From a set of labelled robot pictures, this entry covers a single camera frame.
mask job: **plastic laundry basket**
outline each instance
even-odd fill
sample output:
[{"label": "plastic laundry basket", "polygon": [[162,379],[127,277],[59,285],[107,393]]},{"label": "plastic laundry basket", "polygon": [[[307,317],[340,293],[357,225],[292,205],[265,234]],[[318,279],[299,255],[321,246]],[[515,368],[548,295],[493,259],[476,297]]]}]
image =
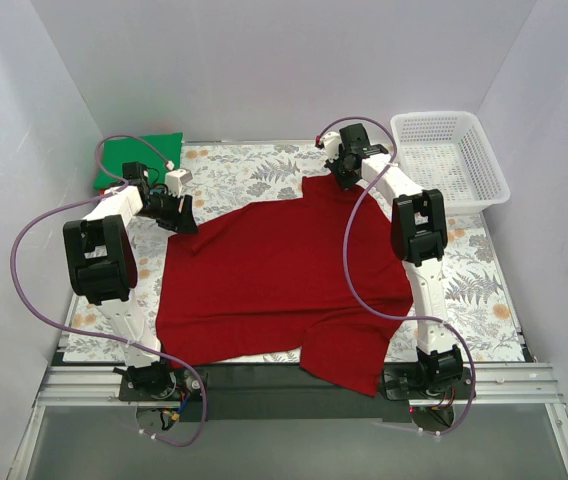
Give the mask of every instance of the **plastic laundry basket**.
[{"label": "plastic laundry basket", "polygon": [[467,215],[511,195],[477,117],[468,112],[395,115],[399,166],[425,189],[444,195],[448,215]]}]

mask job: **gray wall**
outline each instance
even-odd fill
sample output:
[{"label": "gray wall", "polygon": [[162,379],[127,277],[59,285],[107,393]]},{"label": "gray wall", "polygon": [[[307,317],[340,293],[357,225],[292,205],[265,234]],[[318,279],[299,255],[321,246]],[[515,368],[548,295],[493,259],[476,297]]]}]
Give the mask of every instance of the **gray wall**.
[{"label": "gray wall", "polygon": [[487,220],[524,334],[568,401],[568,2],[540,0],[479,117],[511,188]]},{"label": "gray wall", "polygon": [[32,0],[102,132],[313,138],[475,112],[535,0]]},{"label": "gray wall", "polygon": [[[31,4],[0,0],[0,479],[57,338],[17,299],[8,268],[11,243],[38,213],[87,194],[99,138]],[[63,318],[70,294],[61,223],[50,220],[28,235],[19,263],[33,302],[55,320]]]}]

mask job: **fabric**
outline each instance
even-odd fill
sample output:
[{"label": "fabric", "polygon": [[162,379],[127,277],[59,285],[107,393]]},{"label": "fabric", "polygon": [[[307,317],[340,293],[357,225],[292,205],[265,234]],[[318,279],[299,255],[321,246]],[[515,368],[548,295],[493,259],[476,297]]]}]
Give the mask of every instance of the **fabric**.
[{"label": "fabric", "polygon": [[[324,176],[304,178],[302,190],[303,198],[252,203],[201,225],[198,235],[169,239],[158,338],[194,365],[301,346],[302,368],[374,395],[400,323],[363,310],[344,279],[342,240],[362,189],[344,192]],[[405,315],[411,290],[390,228],[366,198],[349,266],[367,303]]]}]

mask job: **floral tablecloth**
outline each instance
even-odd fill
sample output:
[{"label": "floral tablecloth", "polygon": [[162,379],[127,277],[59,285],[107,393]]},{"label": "floral tablecloth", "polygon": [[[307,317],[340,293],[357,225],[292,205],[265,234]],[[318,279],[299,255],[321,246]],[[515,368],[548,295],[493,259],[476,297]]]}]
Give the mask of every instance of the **floral tablecloth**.
[{"label": "floral tablecloth", "polygon": [[[310,144],[214,144],[182,150],[182,166],[193,172],[187,193],[194,197],[198,224],[254,201],[300,197],[302,177],[326,175],[323,164],[324,155]],[[379,196],[376,199],[390,217],[388,204]],[[450,217],[447,221],[444,282],[449,320],[466,339],[474,360],[523,361],[514,312],[481,216]],[[134,218],[128,233],[139,270],[137,298],[155,331],[166,242],[172,233],[144,218]],[[70,317],[74,327],[111,332],[105,318],[84,297],[72,302],[71,308],[73,305]],[[414,361],[416,335],[416,322],[404,322],[390,343],[387,361]],[[281,363],[298,362],[299,357],[297,349],[228,361]],[[64,361],[121,362],[123,355],[116,342],[70,335]]]}]

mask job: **tabletop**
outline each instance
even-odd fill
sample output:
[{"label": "tabletop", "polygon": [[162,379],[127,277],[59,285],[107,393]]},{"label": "tabletop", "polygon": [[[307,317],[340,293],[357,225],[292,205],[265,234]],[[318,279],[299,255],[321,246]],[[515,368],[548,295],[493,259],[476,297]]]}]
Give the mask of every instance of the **tabletop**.
[{"label": "tabletop", "polygon": [[[195,220],[202,224],[251,202],[301,197],[304,176],[328,173],[324,161],[324,153],[310,143],[211,144],[184,145],[181,166],[193,173],[186,193],[193,195]],[[390,206],[377,193],[373,196],[390,218]],[[519,323],[482,215],[448,217],[447,223],[443,281],[450,323],[464,336],[475,361],[524,361]],[[137,299],[155,331],[167,239],[173,233],[158,228],[153,220],[135,217],[128,235],[139,271]],[[70,308],[73,327],[112,333],[85,297],[74,297]],[[390,342],[386,361],[416,360],[416,336],[417,322],[405,321]],[[64,352],[65,362],[123,362],[123,358],[116,342],[75,334],[68,337]],[[227,362],[293,363],[299,358],[296,349]]]}]

